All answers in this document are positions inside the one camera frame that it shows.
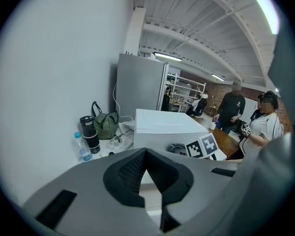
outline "fluorescent light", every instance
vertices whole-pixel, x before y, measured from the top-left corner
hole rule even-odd
[[[170,56],[170,55],[167,55],[167,54],[162,54],[162,53],[154,53],[155,56],[158,56],[158,57],[163,57],[163,58],[167,58],[167,59],[173,59],[173,60],[176,60],[176,61],[181,61],[182,59],[180,58],[176,58],[174,56]]]
[[[272,34],[279,32],[280,20],[271,0],[257,0],[270,25]]]
[[[216,79],[219,79],[220,81],[224,81],[223,79],[221,79],[220,77],[216,76],[215,74],[211,74],[213,77],[215,77]]]

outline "plaid bag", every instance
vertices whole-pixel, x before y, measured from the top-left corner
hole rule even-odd
[[[96,113],[94,111],[94,105],[99,111],[98,116],[96,116]],[[117,111],[110,114],[104,114],[102,113],[100,107],[97,105],[96,101],[94,101],[92,104],[92,115],[94,117],[94,127],[97,131],[98,138],[105,140],[114,137],[118,129],[119,116]]]

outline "ceiling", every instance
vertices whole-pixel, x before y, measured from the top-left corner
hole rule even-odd
[[[273,87],[276,36],[256,0],[134,0],[146,8],[142,51],[171,53],[225,80]]]

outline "water bottle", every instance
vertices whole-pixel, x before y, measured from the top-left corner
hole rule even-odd
[[[79,154],[83,161],[89,161],[92,158],[92,153],[88,147],[86,141],[81,137],[80,132],[74,133],[74,137],[79,145]]]

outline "refrigerator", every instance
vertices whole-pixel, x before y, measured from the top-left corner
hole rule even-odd
[[[116,109],[119,122],[135,119],[136,109],[161,110],[168,63],[120,54],[117,68]]]

